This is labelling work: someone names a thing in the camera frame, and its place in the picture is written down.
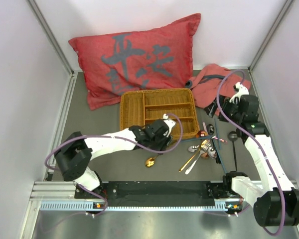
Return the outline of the black oval spoon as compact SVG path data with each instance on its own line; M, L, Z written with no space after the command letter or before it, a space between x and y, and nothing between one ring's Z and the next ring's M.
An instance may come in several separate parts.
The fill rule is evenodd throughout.
M215 136L215 128L212 124L207 125L207 132L210 136ZM216 138L211 139L211 144L212 144L212 148L214 150L213 158L215 158L215 161L217 164L220 164L221 162L220 162L217 147L216 147Z

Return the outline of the blue chopstick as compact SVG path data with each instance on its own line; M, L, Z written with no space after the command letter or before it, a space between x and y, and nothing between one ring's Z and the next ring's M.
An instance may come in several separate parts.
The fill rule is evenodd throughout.
M224 162L222 160L222 157L221 157L221 154L220 154L220 152L219 152L219 150L218 150L218 148L216 146L216 136L211 136L210 141L211 141L213 149L216 152L216 156L215 156L216 163L220 164L222 166L224 174L226 174L227 170L226 170L225 164L224 164Z
M217 136L218 138L220 138L220 135L219 135L219 127L218 127L218 122L217 122L217 119L216 119L216 118L214 119L214 122L215 122L216 136ZM222 143L218 141L218 145L219 145L219 149L221 150L221 149L222 149Z

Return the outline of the gold spoon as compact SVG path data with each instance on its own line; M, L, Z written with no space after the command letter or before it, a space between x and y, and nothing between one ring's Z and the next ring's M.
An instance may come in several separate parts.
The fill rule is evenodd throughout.
M153 156L153 157L148 158L148 159L145 161L145 167L146 167L146 168L151 168L151 167L153 167L154 164L155 164L155 160L156 160L159 156L161 156L161 155L162 155L162 153L157 154L156 156Z

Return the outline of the black round spoon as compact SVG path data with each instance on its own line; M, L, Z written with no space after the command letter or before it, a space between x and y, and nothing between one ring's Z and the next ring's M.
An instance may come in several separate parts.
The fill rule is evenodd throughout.
M234 163L235 163L235 171L238 171L237 155L236 155L236 148L235 148L235 142L238 140L238 136L237 136L236 132L235 131L229 132L228 133L228 139L232 142Z

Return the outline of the pink handled spoon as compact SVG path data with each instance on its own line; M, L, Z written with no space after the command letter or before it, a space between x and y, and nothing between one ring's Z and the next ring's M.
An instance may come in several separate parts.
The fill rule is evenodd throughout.
M207 154L210 158L213 158L213 159L217 158L217 152L213 147L210 147L207 149Z

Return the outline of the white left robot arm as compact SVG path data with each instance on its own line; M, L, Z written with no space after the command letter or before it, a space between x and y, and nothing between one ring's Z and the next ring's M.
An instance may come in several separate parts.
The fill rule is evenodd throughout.
M134 125L99 137L84 138L78 131L60 145L54 152L54 158L64 181L74 181L96 198L102 194L103 185L99 175L88 167L92 159L140 148L162 153L172 140L171 131L175 126L174 120L164 118L145 126Z

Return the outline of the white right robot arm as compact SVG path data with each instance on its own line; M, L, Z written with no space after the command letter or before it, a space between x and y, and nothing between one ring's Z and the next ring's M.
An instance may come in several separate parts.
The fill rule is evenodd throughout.
M219 120L233 123L230 138L241 139L250 153L261 179L257 186L243 172L230 171L223 176L226 196L240 195L253 208L262 227L297 226L299 224L299 189L288 179L275 154L269 130L259 118L259 100L238 82L231 98L218 96L212 110L220 109Z

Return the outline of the copper spoon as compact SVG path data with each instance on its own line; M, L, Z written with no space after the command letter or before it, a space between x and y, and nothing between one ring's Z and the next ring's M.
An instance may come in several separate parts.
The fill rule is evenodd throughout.
M208 133L205 132L205 131L203 131L203 130L201 130L201 131L198 133L198 135L199 135L200 137L206 137L206 136L208 136ZM204 140L201 142L201 145L200 145L200 146L201 146L201 157L207 159L207 158L209 157L209 155L208 155L208 150L209 150L209 148L210 148L210 141L209 141L208 139L204 139Z

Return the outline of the pink crumpled cloth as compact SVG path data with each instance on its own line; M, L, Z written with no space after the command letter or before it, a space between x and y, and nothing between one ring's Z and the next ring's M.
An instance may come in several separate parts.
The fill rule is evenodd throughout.
M216 98L221 81L229 73L231 73L231 70L225 67L221 67L217 64L209 64L205 66L197 76L191 77L185 83L185 86L191 89L195 105L203 109L210 106ZM235 94L234 85L238 82L243 82L243 85L247 89L251 87L249 80L243 80L241 76L233 74L222 85L220 95L232 97Z

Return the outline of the wicker cutlery tray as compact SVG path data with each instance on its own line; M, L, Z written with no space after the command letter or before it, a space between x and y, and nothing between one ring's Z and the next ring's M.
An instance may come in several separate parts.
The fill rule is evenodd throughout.
M125 92L120 102L120 129L144 126L167 113L176 115L181 121L171 132L174 139L178 139L181 132L182 139L193 138L199 132L194 97L188 88Z

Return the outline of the gold fork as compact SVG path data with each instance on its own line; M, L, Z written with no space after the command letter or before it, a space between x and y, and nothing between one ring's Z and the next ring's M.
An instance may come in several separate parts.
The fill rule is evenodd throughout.
M187 162L179 169L179 172L182 172L186 166L193 160L193 159L197 159L199 158L203 153L207 153L208 149L211 147L211 144L209 142L209 140L204 140L202 141L202 143L196 147L195 153L193 156L191 156Z

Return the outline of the silver fork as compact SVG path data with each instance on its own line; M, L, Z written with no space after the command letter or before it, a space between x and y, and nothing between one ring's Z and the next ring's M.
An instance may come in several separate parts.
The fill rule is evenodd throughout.
M189 152L192 152L192 153L195 153L196 147L198 147L198 145L197 145L197 146L190 146L190 147L188 148L188 151L189 151ZM188 175L188 174L191 172L191 170L194 168L195 164L197 163L197 161L198 161L200 158L202 158L202 157L200 156L199 158L194 159L194 161L192 162L192 164L186 169L186 171L185 171L185 174L186 174L186 175Z

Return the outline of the red cushion with characters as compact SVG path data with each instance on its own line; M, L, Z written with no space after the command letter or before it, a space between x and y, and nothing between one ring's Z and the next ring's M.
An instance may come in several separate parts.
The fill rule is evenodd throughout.
M201 14L146 31L75 37L90 110L113 105L128 91L182 88L193 75L193 37Z

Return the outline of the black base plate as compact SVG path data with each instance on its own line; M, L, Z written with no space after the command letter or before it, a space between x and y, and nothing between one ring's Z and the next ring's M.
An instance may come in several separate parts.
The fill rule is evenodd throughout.
M166 200L168 197L171 200L240 198L222 181L110 181L101 183L96 189L77 186L75 198L94 198L95 194L105 197L110 203L120 200L141 202L142 199L153 202L156 199Z

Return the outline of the aluminium front rail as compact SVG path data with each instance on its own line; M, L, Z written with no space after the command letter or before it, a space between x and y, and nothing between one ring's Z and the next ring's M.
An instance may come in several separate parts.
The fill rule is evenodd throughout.
M111 181L100 198L73 182L36 182L30 200L42 211L225 212L243 211L240 196L225 193L221 181Z

